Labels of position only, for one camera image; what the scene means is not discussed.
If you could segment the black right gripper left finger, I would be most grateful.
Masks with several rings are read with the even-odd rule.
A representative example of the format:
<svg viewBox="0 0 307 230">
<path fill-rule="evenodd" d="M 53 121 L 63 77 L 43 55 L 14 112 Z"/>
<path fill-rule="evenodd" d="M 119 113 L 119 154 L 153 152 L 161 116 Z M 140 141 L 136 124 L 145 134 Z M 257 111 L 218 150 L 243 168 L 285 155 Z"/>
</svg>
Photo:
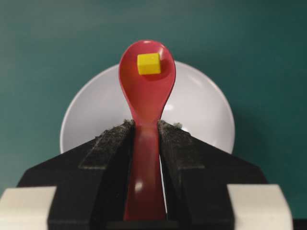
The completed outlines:
<svg viewBox="0 0 307 230">
<path fill-rule="evenodd" d="M 18 187 L 55 186 L 47 219 L 50 230 L 103 230 L 122 221 L 127 195 L 134 122 L 25 171 Z"/>
</svg>

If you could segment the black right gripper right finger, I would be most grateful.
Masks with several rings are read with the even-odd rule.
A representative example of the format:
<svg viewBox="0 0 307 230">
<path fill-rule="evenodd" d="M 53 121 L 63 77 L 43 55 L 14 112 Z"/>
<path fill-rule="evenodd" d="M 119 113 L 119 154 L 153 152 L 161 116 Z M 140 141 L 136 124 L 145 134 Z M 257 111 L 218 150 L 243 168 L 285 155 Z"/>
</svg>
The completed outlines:
<svg viewBox="0 0 307 230">
<path fill-rule="evenodd" d="M 228 184 L 266 184 L 261 169 L 163 120 L 157 123 L 168 219 L 181 230 L 233 230 Z"/>
</svg>

